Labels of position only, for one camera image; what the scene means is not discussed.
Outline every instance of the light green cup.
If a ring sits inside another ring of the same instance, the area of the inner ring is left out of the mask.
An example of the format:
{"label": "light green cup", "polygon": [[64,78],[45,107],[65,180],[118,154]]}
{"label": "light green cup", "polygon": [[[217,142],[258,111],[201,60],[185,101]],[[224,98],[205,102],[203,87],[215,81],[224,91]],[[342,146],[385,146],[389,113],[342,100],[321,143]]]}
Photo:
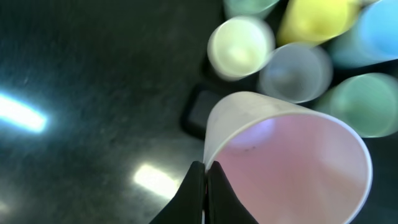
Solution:
{"label": "light green cup", "polygon": [[383,73],[349,78],[328,91],[315,110],[350,125],[363,138],[398,131],[398,81]]}
{"label": "light green cup", "polygon": [[227,19],[235,16],[253,16],[265,19],[279,0],[224,0]]}

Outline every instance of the pink cup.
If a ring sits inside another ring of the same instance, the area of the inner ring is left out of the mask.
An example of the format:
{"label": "pink cup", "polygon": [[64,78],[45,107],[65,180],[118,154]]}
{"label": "pink cup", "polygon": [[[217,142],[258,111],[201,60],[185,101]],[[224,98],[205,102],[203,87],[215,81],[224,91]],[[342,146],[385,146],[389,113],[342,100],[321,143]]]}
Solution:
{"label": "pink cup", "polygon": [[368,149],[347,124],[251,92],[213,108],[206,169],[213,161],[259,223],[349,223],[372,181]]}

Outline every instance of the plastic cup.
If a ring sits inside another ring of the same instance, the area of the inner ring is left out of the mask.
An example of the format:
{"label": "plastic cup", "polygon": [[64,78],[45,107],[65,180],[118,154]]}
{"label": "plastic cup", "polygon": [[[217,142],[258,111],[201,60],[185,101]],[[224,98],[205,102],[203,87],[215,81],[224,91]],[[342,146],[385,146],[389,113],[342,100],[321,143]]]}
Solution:
{"label": "plastic cup", "polygon": [[213,161],[258,223],[348,223],[373,171],[366,145],[344,122],[251,92],[229,95],[211,111],[207,170]]}
{"label": "plastic cup", "polygon": [[291,0],[278,33],[278,43],[321,44],[346,32],[358,11],[359,4],[348,0]]}
{"label": "plastic cup", "polygon": [[291,103],[303,103],[320,96],[331,82],[333,69],[319,47],[287,44],[279,47],[261,70],[257,90]]}
{"label": "plastic cup", "polygon": [[323,96],[315,109],[350,125],[363,138],[398,131],[398,82],[382,73],[345,80]]}
{"label": "plastic cup", "polygon": [[398,59],[398,1],[383,0],[368,6],[356,25],[330,48],[333,63],[355,68]]}
{"label": "plastic cup", "polygon": [[215,72],[224,80],[235,81],[262,69],[274,48],[274,36],[264,21],[239,16],[212,33],[207,53]]}
{"label": "plastic cup", "polygon": [[227,19],[235,16],[254,16],[265,19],[279,0],[224,0]]}

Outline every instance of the yellow cup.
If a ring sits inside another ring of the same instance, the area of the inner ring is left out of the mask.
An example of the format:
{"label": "yellow cup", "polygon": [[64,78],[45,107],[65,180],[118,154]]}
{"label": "yellow cup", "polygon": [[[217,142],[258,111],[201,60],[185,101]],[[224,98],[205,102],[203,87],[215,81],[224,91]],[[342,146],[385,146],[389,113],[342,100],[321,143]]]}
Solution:
{"label": "yellow cup", "polygon": [[321,44],[346,32],[358,12],[359,4],[353,0],[290,0],[278,32],[278,44]]}

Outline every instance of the dark tabletop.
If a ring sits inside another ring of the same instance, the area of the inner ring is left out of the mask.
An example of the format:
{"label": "dark tabletop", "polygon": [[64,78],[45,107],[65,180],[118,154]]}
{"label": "dark tabletop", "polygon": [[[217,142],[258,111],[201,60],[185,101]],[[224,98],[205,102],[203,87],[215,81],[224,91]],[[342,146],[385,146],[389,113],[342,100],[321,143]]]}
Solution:
{"label": "dark tabletop", "polygon": [[[0,120],[0,223],[148,223],[203,142],[178,118],[211,32],[215,0],[2,0],[0,95],[47,120],[34,133]],[[368,139],[374,182],[354,223],[397,223],[398,135]]]}

